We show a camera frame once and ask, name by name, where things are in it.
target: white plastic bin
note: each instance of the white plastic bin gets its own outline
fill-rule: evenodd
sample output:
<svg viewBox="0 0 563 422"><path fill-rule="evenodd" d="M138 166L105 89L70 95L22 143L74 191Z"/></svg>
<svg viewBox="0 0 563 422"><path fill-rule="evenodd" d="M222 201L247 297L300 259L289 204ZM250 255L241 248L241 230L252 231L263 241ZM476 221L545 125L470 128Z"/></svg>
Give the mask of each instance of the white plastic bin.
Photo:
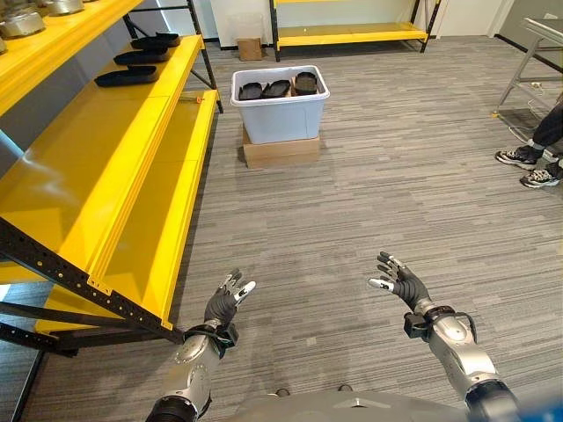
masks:
<svg viewBox="0 0 563 422"><path fill-rule="evenodd" d="M318 94L238 101L238 88L245 84L259 82L264 87L280 79L290 80L300 72L317 76ZM317 66L241 70L232 75L230 103L240 111L250 141L270 143L316 138L330 95Z"/></svg>

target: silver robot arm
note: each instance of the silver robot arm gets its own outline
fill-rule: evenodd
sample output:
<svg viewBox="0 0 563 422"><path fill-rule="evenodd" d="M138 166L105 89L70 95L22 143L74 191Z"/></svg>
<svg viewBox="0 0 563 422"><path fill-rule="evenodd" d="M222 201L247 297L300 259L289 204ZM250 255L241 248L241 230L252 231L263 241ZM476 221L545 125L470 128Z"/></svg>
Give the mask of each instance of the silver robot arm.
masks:
<svg viewBox="0 0 563 422"><path fill-rule="evenodd" d="M227 275L205 309L205 323L185 333L185 343L174 357L174 366L165 379L163 395L146 422L194 422L211 403L211 375L225 350L236 344L238 334L231 323L238 305L256 283L240 282L235 269Z"/></svg>
<svg viewBox="0 0 563 422"><path fill-rule="evenodd" d="M514 421L518 408L514 395L504 384L491 359L476 344L475 330L458 321L460 315L449 306L438 306L410 269L386 252L377 257L377 268L385 275L368 280L372 287L399 296L413 312L405 315L409 337L421 337L442 363L450 384L461 396L476 420Z"/></svg>

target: black sandal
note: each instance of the black sandal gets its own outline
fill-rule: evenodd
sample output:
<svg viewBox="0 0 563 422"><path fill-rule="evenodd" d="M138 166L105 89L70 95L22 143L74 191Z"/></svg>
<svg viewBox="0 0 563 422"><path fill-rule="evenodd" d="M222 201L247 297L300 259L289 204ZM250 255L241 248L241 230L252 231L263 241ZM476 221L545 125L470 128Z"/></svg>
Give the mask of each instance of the black sandal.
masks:
<svg viewBox="0 0 563 422"><path fill-rule="evenodd" d="M262 85L258 82L250 82L238 88L238 101L248 101L262 98Z"/></svg>
<svg viewBox="0 0 563 422"><path fill-rule="evenodd" d="M170 59L168 48L152 48L150 50L127 51L113 58L115 64L147 64L166 62Z"/></svg>
<svg viewBox="0 0 563 422"><path fill-rule="evenodd" d="M141 50L179 46L179 35L176 33L157 33L154 37L144 37L131 41L131 47Z"/></svg>
<svg viewBox="0 0 563 422"><path fill-rule="evenodd" d="M317 93L317 77L314 73L301 72L296 76L296 94L313 95Z"/></svg>
<svg viewBox="0 0 563 422"><path fill-rule="evenodd" d="M151 84L158 80L156 66L128 66L127 70L117 70L98 76L94 82L98 86L126 86Z"/></svg>
<svg viewBox="0 0 563 422"><path fill-rule="evenodd" d="M262 92L262 98L282 98L289 92L291 82L287 80L275 81L267 84Z"/></svg>

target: yellow shelf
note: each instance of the yellow shelf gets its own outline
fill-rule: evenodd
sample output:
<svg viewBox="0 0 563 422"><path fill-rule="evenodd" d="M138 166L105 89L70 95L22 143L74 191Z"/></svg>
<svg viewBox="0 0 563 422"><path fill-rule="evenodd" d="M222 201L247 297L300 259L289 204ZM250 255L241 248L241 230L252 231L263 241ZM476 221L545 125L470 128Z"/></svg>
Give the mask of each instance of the yellow shelf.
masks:
<svg viewBox="0 0 563 422"><path fill-rule="evenodd" d="M43 18L46 29L41 33L7 40L8 52L0 56L0 115L141 2L86 3L79 13Z"/></svg>
<svg viewBox="0 0 563 422"><path fill-rule="evenodd" d="M355 25L320 25L279 28L279 47L317 46L348 42L425 40L425 31L410 22Z"/></svg>
<svg viewBox="0 0 563 422"><path fill-rule="evenodd" d="M104 284L168 321L172 295L205 157L217 91L190 92L200 104L180 100L145 179ZM92 315L112 313L54 286L46 308ZM38 321L38 332L89 328L87 325Z"/></svg>
<svg viewBox="0 0 563 422"><path fill-rule="evenodd" d="M320 2L342 2L345 0L274 0L274 7L282 3L320 3Z"/></svg>
<svg viewBox="0 0 563 422"><path fill-rule="evenodd" d="M0 179L0 216L101 280L201 48L185 37L153 84L86 85ZM14 266L0 284L38 280Z"/></svg>

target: silver pot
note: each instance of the silver pot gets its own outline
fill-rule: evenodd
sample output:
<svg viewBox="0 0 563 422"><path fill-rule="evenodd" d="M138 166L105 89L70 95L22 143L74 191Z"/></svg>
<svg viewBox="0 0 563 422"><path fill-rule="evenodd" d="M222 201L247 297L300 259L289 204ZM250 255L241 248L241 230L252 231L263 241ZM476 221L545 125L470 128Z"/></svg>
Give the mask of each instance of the silver pot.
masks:
<svg viewBox="0 0 563 422"><path fill-rule="evenodd" d="M0 23L0 33L5 38L25 37L44 29L43 19L36 11L7 16L6 20Z"/></svg>
<svg viewBox="0 0 563 422"><path fill-rule="evenodd" d="M70 15L84 10L82 0L50 0L45 4L51 16Z"/></svg>

